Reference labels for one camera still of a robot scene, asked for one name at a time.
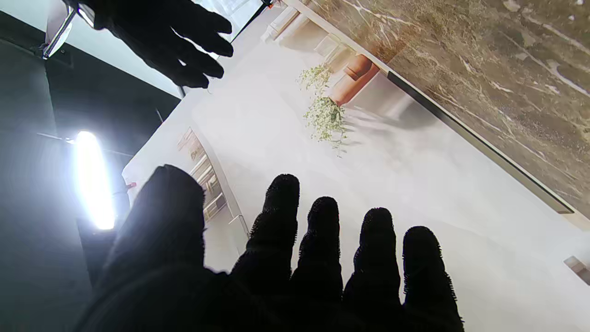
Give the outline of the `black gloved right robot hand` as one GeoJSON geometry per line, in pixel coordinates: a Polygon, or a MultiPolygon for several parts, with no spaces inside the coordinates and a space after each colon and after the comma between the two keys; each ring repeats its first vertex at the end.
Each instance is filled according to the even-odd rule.
{"type": "Polygon", "coordinates": [[[191,0],[67,0],[97,31],[108,30],[148,66],[177,86],[208,88],[223,67],[212,54],[231,57],[223,38],[230,21],[191,0]]]}

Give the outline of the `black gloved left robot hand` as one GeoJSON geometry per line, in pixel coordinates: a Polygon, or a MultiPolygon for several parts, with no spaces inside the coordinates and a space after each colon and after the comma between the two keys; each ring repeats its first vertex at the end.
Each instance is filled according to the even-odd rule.
{"type": "Polygon", "coordinates": [[[118,231],[76,332],[462,332],[440,244],[407,230],[404,273],[386,208],[363,219],[354,271],[340,263],[339,210],[319,197],[307,216],[297,268],[300,183],[274,178],[244,253],[229,273],[205,267],[204,191],[183,170],[159,166],[118,231]]]}

